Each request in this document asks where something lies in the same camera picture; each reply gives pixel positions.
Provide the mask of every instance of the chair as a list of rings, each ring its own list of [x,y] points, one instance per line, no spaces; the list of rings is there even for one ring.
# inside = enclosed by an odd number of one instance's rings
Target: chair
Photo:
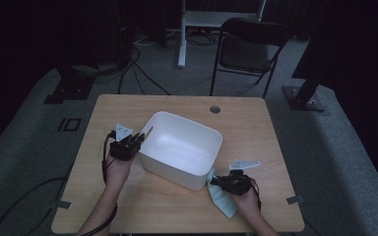
[[[258,76],[255,85],[270,71],[263,98],[266,97],[278,57],[289,40],[286,26],[241,18],[226,20],[220,27],[220,39],[214,65],[210,96],[217,71]]]

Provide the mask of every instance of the towel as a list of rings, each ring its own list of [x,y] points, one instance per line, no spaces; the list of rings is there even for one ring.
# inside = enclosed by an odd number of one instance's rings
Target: towel
[[[232,218],[234,214],[237,212],[237,205],[232,200],[232,198],[225,193],[220,186],[212,185],[211,180],[215,175],[216,170],[212,168],[208,173],[207,182],[208,182],[208,189],[211,194],[211,198],[213,199],[214,204],[225,214],[226,217]]]

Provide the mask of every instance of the metal bracket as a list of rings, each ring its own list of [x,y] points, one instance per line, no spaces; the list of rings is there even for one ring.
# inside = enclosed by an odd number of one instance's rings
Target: metal bracket
[[[229,165],[229,170],[243,170],[247,168],[251,168],[254,166],[259,166],[261,163],[260,161],[251,161],[251,160],[239,160],[235,159],[234,162],[232,162],[231,165]]]
[[[122,126],[119,123],[116,123],[116,142],[121,142],[123,139],[127,138],[128,136],[134,133],[133,129],[127,128]]]

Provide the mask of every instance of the tripod base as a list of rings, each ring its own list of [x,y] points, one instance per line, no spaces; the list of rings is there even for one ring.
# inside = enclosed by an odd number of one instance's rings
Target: tripod base
[[[312,95],[308,102],[303,103],[297,102],[295,99],[300,87],[284,86],[282,89],[291,110],[316,111],[320,115],[330,115],[327,107],[321,103],[316,93]]]

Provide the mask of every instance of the desk leg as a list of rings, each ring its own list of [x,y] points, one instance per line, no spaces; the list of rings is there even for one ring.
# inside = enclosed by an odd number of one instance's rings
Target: desk leg
[[[182,0],[182,16],[181,16],[181,35],[180,35],[180,50],[179,61],[177,63],[178,68],[185,67],[186,60],[186,0]]]

